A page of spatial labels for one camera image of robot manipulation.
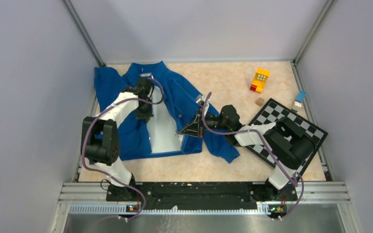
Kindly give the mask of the blue zip jacket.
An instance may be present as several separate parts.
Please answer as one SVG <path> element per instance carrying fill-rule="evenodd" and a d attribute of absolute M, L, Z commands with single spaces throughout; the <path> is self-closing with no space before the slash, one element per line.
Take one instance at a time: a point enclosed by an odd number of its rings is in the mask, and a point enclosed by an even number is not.
<path fill-rule="evenodd" d="M 120 75 L 112 67 L 94 69 L 94 86 L 101 110 L 106 109 L 126 87 L 134 86 L 141 77 L 154 77 L 163 89 L 155 87 L 152 100 L 163 100 L 154 105 L 154 116 L 145 122 L 131 112 L 118 127 L 121 144 L 120 158 L 123 161 L 196 154 L 208 151 L 231 163 L 239 152 L 223 135 L 205 132 L 203 138 L 176 135 L 176 131 L 189 123 L 199 108 L 195 102 L 200 95 L 184 76 L 166 67 L 164 62 L 156 64 L 132 63 L 127 72 Z"/>

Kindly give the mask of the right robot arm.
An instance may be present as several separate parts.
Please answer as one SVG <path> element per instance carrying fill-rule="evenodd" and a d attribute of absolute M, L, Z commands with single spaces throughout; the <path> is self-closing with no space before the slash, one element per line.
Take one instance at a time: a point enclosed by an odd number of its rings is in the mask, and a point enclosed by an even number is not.
<path fill-rule="evenodd" d="M 205 131 L 224 136 L 234 147 L 261 146 L 267 151 L 275 161 L 265 187 L 271 200 L 280 199 L 288 183 L 297 185 L 297 169 L 316 147 L 312 138 L 288 117 L 268 124 L 244 125 L 232 105 L 224 106 L 218 116 L 199 108 L 179 134 L 202 138 Z"/>

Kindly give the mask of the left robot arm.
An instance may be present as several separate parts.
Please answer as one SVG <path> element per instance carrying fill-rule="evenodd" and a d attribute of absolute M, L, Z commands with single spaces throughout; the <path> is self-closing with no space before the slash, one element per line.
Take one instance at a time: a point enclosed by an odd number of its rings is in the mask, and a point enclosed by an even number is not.
<path fill-rule="evenodd" d="M 129 86 L 102 112 L 87 116 L 82 124 L 82 159 L 95 163 L 97 172 L 110 179 L 107 189 L 108 201 L 128 201 L 140 193 L 136 191 L 135 179 L 119 157 L 120 144 L 118 128 L 134 113 L 137 120 L 148 122 L 153 117 L 151 77 L 140 78 L 135 86 Z"/>

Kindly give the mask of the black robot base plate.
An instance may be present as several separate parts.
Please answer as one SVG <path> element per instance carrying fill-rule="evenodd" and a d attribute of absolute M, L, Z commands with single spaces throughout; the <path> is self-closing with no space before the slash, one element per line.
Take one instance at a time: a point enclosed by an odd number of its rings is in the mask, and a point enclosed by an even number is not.
<path fill-rule="evenodd" d="M 144 182 L 135 183 L 136 190 L 111 185 L 106 201 L 132 201 L 141 204 L 146 198 L 147 210 L 251 210 L 261 201 L 296 201 L 291 184 L 276 190 L 264 182 Z"/>

